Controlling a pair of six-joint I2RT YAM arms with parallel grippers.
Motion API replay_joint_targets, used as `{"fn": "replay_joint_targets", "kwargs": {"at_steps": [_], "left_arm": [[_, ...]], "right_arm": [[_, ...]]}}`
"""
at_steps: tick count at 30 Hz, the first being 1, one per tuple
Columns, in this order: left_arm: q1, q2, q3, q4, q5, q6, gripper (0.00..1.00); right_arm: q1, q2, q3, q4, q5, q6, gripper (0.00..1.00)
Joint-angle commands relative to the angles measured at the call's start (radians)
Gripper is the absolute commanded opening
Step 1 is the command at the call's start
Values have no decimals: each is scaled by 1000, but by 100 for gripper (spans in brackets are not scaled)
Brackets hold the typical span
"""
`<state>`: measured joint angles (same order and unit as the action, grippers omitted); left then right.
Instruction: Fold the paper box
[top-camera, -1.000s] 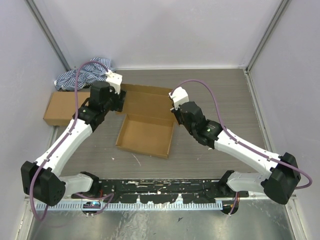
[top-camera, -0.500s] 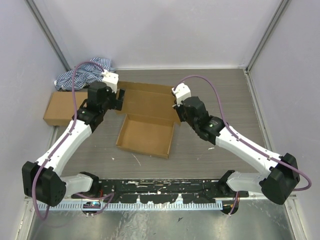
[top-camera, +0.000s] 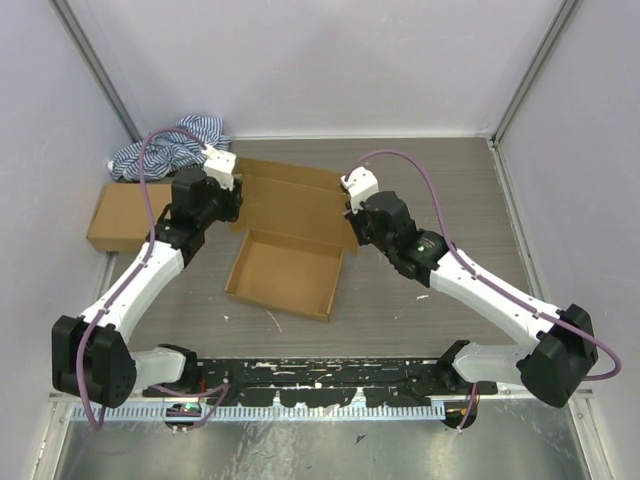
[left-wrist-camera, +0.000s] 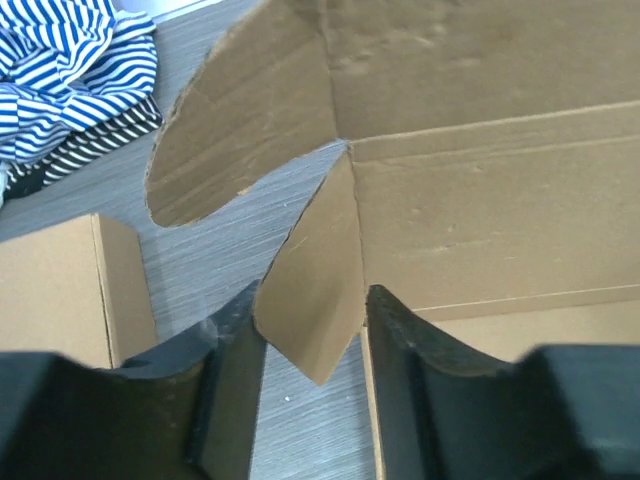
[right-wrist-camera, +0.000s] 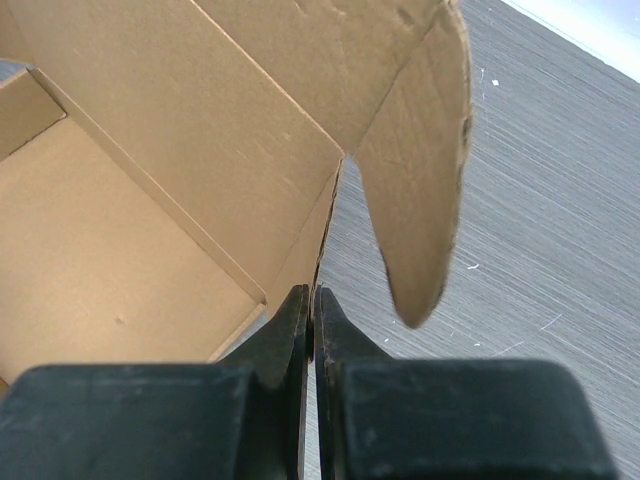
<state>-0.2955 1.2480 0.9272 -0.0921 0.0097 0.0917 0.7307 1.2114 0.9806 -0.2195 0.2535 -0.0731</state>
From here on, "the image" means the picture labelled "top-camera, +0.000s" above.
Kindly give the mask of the brown cardboard box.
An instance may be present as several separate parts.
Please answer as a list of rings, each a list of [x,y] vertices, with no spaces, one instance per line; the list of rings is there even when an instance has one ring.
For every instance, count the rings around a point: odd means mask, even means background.
[[[111,183],[102,191],[87,240],[98,251],[137,253],[150,229],[140,185]]]

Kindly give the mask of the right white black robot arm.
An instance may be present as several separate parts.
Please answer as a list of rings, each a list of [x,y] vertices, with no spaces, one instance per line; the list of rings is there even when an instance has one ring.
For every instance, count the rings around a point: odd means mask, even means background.
[[[586,310],[540,301],[475,265],[442,235],[418,228],[393,191],[349,194],[346,205],[360,245],[375,246],[401,276],[456,299],[513,339],[511,346],[456,342],[441,358],[447,392],[500,382],[552,407],[567,404],[598,359]]]

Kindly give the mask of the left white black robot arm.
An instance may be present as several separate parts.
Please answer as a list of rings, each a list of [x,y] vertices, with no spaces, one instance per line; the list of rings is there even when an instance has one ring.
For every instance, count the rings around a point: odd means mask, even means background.
[[[128,342],[153,301],[202,248],[206,230],[237,221],[242,203],[242,182],[231,173],[178,172],[171,200],[153,216],[136,259],[93,305],[53,325],[54,389],[109,408],[148,388],[194,394],[201,383],[195,352],[169,344],[131,352]]]

